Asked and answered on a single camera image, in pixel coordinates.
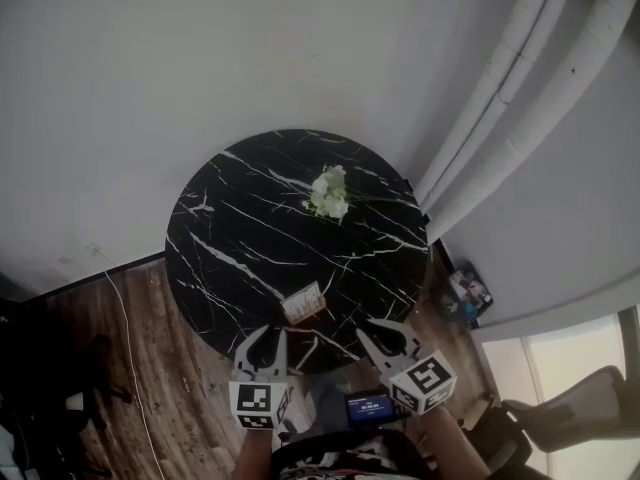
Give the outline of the window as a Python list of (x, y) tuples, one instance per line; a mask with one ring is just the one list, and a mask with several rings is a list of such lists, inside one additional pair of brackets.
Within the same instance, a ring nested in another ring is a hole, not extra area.
[[(625, 367), (615, 315), (562, 330), (478, 345), (499, 400), (537, 405), (597, 369)], [(640, 463), (640, 439), (591, 441), (547, 454), (534, 448), (527, 465), (554, 480), (627, 480)]]

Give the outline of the person's right forearm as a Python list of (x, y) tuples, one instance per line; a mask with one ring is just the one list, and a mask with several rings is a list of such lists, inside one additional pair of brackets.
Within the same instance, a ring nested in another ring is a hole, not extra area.
[(447, 408), (419, 416), (442, 480), (488, 480), (491, 473)]

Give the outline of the black device with lit screen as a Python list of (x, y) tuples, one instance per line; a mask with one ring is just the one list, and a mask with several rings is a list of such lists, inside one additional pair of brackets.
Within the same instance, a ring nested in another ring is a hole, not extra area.
[(381, 391), (364, 391), (345, 396), (346, 414), (352, 429), (379, 426), (395, 420), (392, 399)]

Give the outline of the dark box of small items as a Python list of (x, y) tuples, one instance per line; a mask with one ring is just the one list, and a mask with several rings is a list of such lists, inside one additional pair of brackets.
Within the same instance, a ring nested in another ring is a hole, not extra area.
[(464, 263), (447, 276), (436, 296), (437, 309), (445, 320), (469, 325), (475, 325), (493, 302), (493, 296), (471, 263)]

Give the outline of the round black marble table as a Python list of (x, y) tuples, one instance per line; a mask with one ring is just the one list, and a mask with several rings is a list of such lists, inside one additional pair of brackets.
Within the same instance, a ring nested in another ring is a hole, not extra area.
[[(301, 206), (324, 166), (342, 165), (354, 203), (338, 225)], [(256, 329), (288, 335), (288, 366), (317, 374), (363, 356), (356, 329), (404, 320), (422, 288), (428, 243), (409, 182), (366, 146), (285, 129), (229, 146), (188, 182), (165, 245), (174, 300), (192, 329), (232, 357)], [(291, 325), (281, 302), (317, 281), (326, 308)]]

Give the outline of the small wooden stand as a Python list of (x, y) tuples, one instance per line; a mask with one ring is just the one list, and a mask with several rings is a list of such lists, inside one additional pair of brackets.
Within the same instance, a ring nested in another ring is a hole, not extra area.
[(287, 321), (297, 325), (326, 308), (326, 301), (317, 281), (285, 298), (281, 306)]

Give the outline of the person's left forearm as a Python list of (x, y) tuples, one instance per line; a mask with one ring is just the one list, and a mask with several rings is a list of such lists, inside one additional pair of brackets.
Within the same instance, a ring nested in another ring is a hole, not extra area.
[(269, 480), (273, 430), (248, 430), (232, 480)]

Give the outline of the grey mesh office chair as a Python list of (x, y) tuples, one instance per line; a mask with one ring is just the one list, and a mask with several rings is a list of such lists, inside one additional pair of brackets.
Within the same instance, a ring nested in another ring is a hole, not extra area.
[(534, 449), (640, 438), (640, 373), (606, 366), (536, 406), (503, 400), (463, 433), (493, 473), (524, 466)]

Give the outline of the white flower bouquet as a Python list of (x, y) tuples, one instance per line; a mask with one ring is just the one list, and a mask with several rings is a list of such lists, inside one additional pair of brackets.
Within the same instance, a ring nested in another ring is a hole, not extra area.
[(348, 191), (346, 174), (342, 165), (324, 166), (302, 200), (302, 208), (315, 217), (341, 225), (354, 203), (372, 201), (371, 196)]

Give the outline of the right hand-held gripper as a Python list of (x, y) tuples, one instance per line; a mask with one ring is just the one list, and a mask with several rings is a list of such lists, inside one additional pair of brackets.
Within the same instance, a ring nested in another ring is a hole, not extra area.
[(408, 357), (420, 349), (414, 330), (404, 323), (368, 319), (367, 331), (356, 335), (391, 399), (415, 415), (425, 414), (448, 400), (456, 387), (457, 376), (440, 350), (423, 358)]

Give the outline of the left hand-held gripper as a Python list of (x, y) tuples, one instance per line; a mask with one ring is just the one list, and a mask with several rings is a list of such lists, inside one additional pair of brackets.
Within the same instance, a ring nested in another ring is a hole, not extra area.
[(235, 352), (234, 378), (228, 384), (230, 407), (234, 420), (245, 430), (276, 430), (291, 403), (293, 387), (284, 379), (260, 377), (286, 373), (286, 330), (279, 332), (275, 356), (270, 365), (260, 369), (249, 360), (249, 350), (268, 329), (268, 325), (256, 329), (239, 344)]

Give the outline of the person's grey shorts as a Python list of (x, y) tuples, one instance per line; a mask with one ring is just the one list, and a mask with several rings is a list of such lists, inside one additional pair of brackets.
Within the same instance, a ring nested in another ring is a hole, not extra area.
[(307, 394), (315, 409), (315, 419), (308, 431), (310, 436), (349, 429), (345, 396), (350, 390), (347, 377), (339, 370), (309, 377)]

